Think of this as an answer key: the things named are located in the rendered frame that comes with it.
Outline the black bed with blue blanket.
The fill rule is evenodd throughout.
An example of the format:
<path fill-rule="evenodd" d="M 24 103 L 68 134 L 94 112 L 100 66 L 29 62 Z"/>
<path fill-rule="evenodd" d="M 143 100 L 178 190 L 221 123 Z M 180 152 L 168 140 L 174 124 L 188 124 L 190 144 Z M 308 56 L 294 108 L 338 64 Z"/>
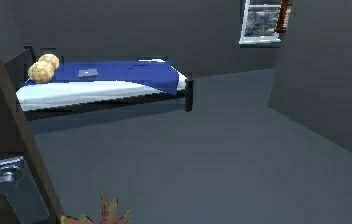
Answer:
<path fill-rule="evenodd" d="M 44 54 L 56 55 L 60 66 L 50 81 L 38 84 L 28 77 L 28 69 Z M 68 62 L 54 48 L 35 52 L 25 46 L 5 67 L 29 121 L 178 98 L 185 111 L 193 107 L 192 77 L 179 72 L 165 57 Z M 78 72 L 85 69 L 96 69 L 98 75 L 79 78 Z"/>

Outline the orange flowers with green leaves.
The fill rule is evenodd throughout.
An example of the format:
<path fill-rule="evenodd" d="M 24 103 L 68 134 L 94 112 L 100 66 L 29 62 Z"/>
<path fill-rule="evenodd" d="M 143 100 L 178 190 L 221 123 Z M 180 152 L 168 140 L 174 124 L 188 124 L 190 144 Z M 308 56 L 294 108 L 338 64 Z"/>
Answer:
<path fill-rule="evenodd" d="M 128 206 L 122 214 L 119 214 L 119 199 L 114 197 L 111 202 L 104 192 L 100 196 L 102 209 L 101 209 L 101 221 L 95 223 L 91 218 L 86 215 L 80 215 L 78 217 L 62 215 L 60 217 L 60 224 L 129 224 L 130 220 L 128 216 L 132 212 L 132 207 Z"/>

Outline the grey flat laptop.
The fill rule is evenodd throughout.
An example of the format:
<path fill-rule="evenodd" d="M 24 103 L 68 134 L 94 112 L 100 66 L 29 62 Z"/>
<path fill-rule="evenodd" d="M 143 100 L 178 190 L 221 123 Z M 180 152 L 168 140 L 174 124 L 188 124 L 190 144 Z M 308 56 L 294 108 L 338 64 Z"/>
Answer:
<path fill-rule="evenodd" d="M 96 77 L 97 75 L 98 71 L 96 69 L 85 69 L 78 72 L 79 78 Z"/>

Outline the white framed window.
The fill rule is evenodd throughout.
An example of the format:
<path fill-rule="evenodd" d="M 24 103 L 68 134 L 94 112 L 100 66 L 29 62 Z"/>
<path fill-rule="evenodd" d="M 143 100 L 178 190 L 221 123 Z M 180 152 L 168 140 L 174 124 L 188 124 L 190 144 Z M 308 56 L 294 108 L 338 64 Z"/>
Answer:
<path fill-rule="evenodd" d="M 284 33 L 276 33 L 281 0 L 244 0 L 240 45 L 273 44 L 281 41 Z M 288 22 L 292 6 L 288 8 Z"/>

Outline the round tan pillow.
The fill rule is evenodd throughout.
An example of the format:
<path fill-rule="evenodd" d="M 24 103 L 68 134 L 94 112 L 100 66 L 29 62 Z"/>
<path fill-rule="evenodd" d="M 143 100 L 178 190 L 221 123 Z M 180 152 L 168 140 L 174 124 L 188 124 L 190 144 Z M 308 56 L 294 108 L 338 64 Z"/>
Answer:
<path fill-rule="evenodd" d="M 54 67 L 46 61 L 38 61 L 28 69 L 28 77 L 35 83 L 46 83 L 54 76 Z"/>
<path fill-rule="evenodd" d="M 38 61 L 48 62 L 53 66 L 54 69 L 58 69 L 60 66 L 60 60 L 54 54 L 44 54 L 39 57 Z"/>

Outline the red curtain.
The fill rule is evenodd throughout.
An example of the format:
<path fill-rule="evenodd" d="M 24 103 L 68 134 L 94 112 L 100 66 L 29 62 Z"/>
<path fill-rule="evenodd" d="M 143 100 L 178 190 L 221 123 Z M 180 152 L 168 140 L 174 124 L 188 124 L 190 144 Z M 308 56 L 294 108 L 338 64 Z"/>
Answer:
<path fill-rule="evenodd" d="M 275 27 L 276 33 L 285 33 L 286 32 L 286 30 L 287 30 L 286 15 L 287 15 L 288 8 L 291 6 L 292 6 L 292 4 L 290 3 L 290 0 L 281 0 L 279 14 L 278 14 L 278 20 L 277 20 L 276 27 Z"/>

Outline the dark brown room door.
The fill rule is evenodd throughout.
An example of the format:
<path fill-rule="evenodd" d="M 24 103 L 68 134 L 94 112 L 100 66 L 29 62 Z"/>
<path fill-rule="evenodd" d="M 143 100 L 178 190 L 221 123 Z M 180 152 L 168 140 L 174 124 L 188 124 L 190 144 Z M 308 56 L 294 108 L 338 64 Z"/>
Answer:
<path fill-rule="evenodd" d="M 0 160 L 23 156 L 50 217 L 36 224 L 60 224 L 63 209 L 54 190 L 15 89 L 0 56 Z M 0 224 L 21 224 L 5 196 L 0 195 Z"/>

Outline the silver door knob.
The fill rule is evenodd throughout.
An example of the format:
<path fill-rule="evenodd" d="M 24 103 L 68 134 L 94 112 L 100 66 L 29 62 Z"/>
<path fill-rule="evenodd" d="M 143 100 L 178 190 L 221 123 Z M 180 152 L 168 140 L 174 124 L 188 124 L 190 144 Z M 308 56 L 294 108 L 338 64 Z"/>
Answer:
<path fill-rule="evenodd" d="M 23 156 L 0 160 L 0 195 L 6 197 L 21 224 L 50 217 Z"/>

